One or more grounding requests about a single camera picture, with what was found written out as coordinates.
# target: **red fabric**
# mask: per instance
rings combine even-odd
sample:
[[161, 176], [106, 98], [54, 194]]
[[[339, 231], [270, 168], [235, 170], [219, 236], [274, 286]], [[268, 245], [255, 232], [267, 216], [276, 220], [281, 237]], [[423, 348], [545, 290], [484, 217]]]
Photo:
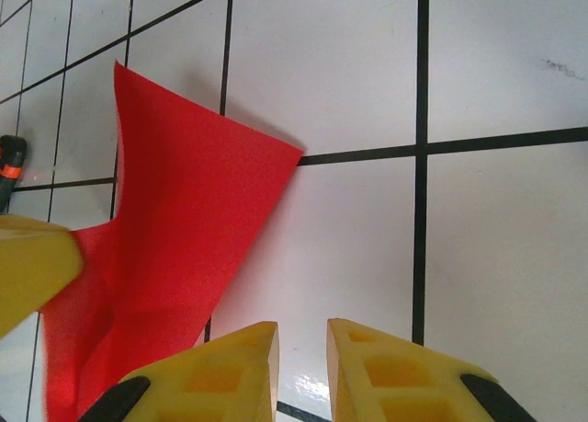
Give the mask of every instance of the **red fabric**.
[[119, 213], [75, 233], [85, 268], [42, 310], [50, 422], [194, 345], [302, 154], [119, 64], [115, 91]]

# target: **tile floor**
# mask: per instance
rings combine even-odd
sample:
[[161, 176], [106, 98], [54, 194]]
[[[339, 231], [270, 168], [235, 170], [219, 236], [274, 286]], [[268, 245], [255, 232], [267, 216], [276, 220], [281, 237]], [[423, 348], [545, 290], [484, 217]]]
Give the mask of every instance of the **tile floor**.
[[[333, 316], [424, 333], [538, 420], [585, 420], [588, 0], [428, 2], [417, 57], [426, 0], [2, 0], [0, 133], [32, 151], [10, 211], [108, 220], [119, 60], [307, 150], [211, 324], [279, 321], [278, 421], [330, 418]], [[7, 422], [44, 420], [38, 332], [0, 340]]]

